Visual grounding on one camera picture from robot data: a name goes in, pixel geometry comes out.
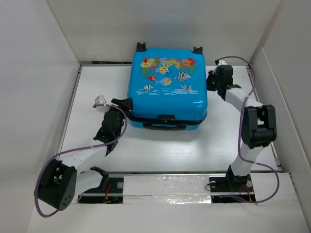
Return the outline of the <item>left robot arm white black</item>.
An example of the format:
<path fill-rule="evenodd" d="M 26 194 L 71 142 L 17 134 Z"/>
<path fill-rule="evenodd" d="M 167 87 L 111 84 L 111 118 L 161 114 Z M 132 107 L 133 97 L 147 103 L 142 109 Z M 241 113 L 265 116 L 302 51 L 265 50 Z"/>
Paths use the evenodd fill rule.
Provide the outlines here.
<path fill-rule="evenodd" d="M 34 190 L 35 207 L 40 216 L 49 218 L 65 210 L 86 193 L 107 195 L 111 190 L 109 173 L 98 166 L 99 152 L 110 154 L 127 129 L 133 100 L 113 99 L 107 104 L 98 96 L 93 105 L 104 113 L 102 124 L 89 146 L 61 151 L 41 169 Z"/>

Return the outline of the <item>blue kids suitcase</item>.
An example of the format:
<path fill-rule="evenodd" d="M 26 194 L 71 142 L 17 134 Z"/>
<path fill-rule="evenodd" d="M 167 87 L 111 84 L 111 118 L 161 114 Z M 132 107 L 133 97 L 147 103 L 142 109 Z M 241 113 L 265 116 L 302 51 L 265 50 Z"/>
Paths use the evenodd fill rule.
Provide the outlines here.
<path fill-rule="evenodd" d="M 132 126 L 196 130 L 207 116 L 206 63 L 202 47 L 148 48 L 137 43 L 128 85 Z"/>

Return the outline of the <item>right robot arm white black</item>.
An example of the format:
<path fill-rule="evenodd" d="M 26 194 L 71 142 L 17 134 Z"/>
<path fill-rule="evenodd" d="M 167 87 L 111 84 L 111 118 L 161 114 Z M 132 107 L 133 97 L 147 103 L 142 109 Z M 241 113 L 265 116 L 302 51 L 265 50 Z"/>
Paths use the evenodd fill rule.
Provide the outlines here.
<path fill-rule="evenodd" d="M 209 179 L 212 192 L 237 192 L 250 182 L 250 172 L 263 149 L 276 140 L 276 110 L 264 105 L 233 83 L 233 67 L 220 60 L 209 71 L 207 89 L 216 91 L 227 103 L 240 112 L 238 155 L 224 177 Z"/>

